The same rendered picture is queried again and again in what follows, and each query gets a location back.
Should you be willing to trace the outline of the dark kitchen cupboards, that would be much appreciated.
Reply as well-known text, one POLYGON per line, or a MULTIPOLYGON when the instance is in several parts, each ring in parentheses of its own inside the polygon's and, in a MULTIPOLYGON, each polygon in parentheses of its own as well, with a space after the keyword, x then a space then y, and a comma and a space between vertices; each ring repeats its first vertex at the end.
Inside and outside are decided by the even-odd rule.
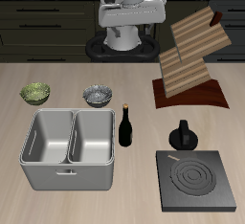
POLYGON ((0 62, 88 62, 99 0, 0 0, 0 62))

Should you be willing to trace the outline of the wooden slat rack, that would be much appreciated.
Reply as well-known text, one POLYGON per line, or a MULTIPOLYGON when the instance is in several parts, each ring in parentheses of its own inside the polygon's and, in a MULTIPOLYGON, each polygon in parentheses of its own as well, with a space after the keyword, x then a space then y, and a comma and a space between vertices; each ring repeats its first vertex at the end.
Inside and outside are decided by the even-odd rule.
POLYGON ((155 106, 212 105, 228 108, 204 56, 232 44, 221 24, 221 12, 210 6, 170 26, 175 46, 159 54, 162 77, 154 79, 155 106))

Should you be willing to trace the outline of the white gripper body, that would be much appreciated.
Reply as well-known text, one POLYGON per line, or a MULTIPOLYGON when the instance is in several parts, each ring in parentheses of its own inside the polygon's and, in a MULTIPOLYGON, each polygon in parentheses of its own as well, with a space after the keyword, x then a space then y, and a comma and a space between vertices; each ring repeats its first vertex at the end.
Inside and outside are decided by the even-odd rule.
POLYGON ((163 23, 166 20, 166 2, 167 0, 144 0, 133 8, 124 8, 122 4, 100 5, 99 25, 106 28, 163 23))

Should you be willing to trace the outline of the dark grey fluted bowl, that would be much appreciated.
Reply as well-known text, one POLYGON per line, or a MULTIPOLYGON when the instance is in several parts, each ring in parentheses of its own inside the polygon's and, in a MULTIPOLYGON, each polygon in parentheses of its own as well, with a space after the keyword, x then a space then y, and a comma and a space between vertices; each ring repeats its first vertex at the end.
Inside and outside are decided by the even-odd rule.
POLYGON ((92 85, 83 91, 82 97, 94 108, 106 106, 112 99, 112 90, 101 84, 92 85))

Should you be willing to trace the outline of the flat black base plate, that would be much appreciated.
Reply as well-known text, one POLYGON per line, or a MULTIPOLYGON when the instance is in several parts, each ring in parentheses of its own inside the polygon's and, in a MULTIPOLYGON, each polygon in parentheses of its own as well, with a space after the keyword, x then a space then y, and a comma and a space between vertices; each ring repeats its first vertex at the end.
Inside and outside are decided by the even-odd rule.
POLYGON ((144 31, 139 31, 142 43, 129 51, 116 51, 104 44, 106 31, 98 31, 85 47, 92 62, 153 62, 160 53, 159 43, 144 31))

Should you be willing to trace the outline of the white two-bin basket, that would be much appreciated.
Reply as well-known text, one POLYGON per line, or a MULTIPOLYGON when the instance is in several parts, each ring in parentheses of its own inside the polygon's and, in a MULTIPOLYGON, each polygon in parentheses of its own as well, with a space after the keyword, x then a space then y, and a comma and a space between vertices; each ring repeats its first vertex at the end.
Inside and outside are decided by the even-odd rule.
POLYGON ((37 110, 19 155, 34 190, 109 190, 114 160, 110 108, 37 110))

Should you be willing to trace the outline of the round black stove knob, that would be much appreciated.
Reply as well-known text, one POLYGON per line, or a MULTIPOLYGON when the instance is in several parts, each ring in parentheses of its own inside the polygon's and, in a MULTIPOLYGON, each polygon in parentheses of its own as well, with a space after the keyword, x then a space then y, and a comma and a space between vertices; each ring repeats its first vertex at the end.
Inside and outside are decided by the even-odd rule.
POLYGON ((194 150, 198 144, 198 137, 189 129, 188 122, 181 120, 179 126, 170 132, 168 141, 176 150, 194 150))

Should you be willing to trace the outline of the green fluted bowl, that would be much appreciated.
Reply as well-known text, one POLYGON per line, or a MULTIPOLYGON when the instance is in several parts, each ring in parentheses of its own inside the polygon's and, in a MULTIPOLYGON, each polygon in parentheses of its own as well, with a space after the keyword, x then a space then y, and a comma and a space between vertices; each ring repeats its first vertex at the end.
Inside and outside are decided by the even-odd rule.
POLYGON ((23 87, 19 93, 20 97, 30 105, 41 105, 50 96, 51 88, 43 82, 34 82, 23 87))

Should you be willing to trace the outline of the dark wine bottle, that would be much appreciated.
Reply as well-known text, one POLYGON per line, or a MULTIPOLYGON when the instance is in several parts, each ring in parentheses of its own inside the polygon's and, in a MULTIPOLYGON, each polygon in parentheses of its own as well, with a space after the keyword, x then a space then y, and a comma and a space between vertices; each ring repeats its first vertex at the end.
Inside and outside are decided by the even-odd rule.
POLYGON ((128 147, 132 144, 132 125, 128 118, 128 105, 122 106, 122 121, 119 126, 119 143, 121 146, 128 147))

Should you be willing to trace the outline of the dark grey stove plate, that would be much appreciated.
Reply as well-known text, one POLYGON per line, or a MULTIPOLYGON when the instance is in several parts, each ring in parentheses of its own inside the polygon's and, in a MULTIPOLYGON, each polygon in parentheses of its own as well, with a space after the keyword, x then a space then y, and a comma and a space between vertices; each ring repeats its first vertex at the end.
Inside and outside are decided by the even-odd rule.
POLYGON ((218 151, 156 151, 163 212, 234 212, 236 204, 218 151))

